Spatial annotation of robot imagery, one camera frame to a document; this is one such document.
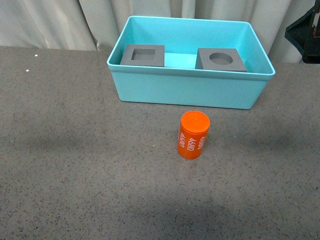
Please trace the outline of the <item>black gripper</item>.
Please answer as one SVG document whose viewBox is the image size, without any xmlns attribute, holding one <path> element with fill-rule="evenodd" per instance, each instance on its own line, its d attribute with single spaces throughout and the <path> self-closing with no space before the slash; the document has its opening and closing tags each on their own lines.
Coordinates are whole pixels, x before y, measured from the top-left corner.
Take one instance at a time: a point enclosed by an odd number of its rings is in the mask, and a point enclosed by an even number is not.
<svg viewBox="0 0 320 240">
<path fill-rule="evenodd" d="M 320 62 L 320 1 L 285 29 L 285 38 L 299 51 L 304 63 Z"/>
</svg>

